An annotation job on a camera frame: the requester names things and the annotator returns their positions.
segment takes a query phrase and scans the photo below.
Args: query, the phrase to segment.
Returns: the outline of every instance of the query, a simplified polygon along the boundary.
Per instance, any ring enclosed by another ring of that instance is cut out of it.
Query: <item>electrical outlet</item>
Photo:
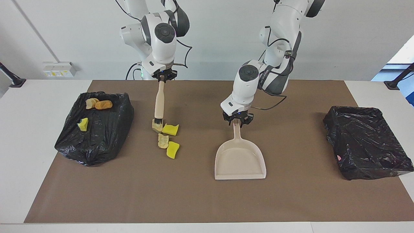
[[[48,78],[73,78],[76,74],[76,69],[70,62],[44,62],[43,64],[45,65],[43,73]]]
[[[54,66],[52,69],[52,74],[57,78],[63,78],[63,74],[61,72],[63,66]]]
[[[46,77],[48,77],[48,78],[54,78],[54,77],[56,77],[55,75],[53,75],[52,69],[53,69],[53,66],[46,66],[43,69],[43,73],[46,75]]]

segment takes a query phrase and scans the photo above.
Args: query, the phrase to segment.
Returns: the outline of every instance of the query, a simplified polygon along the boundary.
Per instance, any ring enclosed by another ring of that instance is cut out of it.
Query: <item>white wall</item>
[[[0,59],[25,78],[44,78],[43,61],[53,61],[16,10],[16,1],[60,61],[73,62],[76,79],[123,79],[137,61],[119,28],[135,21],[114,0],[2,0]],[[152,12],[159,0],[147,0]],[[178,0],[190,18],[182,42],[194,46],[189,69],[179,79],[234,79],[239,66],[258,59],[258,34],[268,25],[273,1]],[[371,80],[414,34],[414,4],[407,0],[327,0],[313,19],[302,21],[302,43],[291,78]],[[178,46],[176,61],[187,49]]]

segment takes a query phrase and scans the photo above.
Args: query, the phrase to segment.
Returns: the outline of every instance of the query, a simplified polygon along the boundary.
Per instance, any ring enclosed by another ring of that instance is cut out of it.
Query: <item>black garbage bag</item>
[[[373,180],[414,171],[379,109],[333,106],[323,122],[346,179]]]
[[[86,100],[110,100],[112,108],[86,109]],[[88,118],[87,131],[80,131],[77,123]],[[114,159],[127,138],[134,118],[134,108],[125,94],[105,92],[82,93],[66,118],[55,149],[68,159],[91,166]]]

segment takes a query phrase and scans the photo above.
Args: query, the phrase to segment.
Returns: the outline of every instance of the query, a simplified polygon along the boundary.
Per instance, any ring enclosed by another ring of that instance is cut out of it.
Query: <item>dustpan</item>
[[[240,120],[233,120],[234,139],[223,143],[216,154],[216,180],[264,179],[266,165],[260,149],[241,138]]]

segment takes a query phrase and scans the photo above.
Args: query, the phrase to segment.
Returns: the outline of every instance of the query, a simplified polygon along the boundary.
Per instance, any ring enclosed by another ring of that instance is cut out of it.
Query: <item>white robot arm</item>
[[[248,61],[238,70],[233,92],[220,104],[225,120],[230,123],[233,119],[240,119],[241,125],[249,124],[253,114],[247,111],[257,89],[271,96],[284,92],[301,42],[300,22],[304,16],[316,16],[324,1],[275,1],[270,26],[260,31],[260,39],[267,47],[265,58],[263,61]]]
[[[145,79],[167,81],[177,76],[172,70],[177,37],[187,34],[190,23],[176,0],[161,0],[163,12],[149,13],[145,0],[124,0],[127,13],[140,22],[121,28],[125,44],[135,48],[142,61]]]

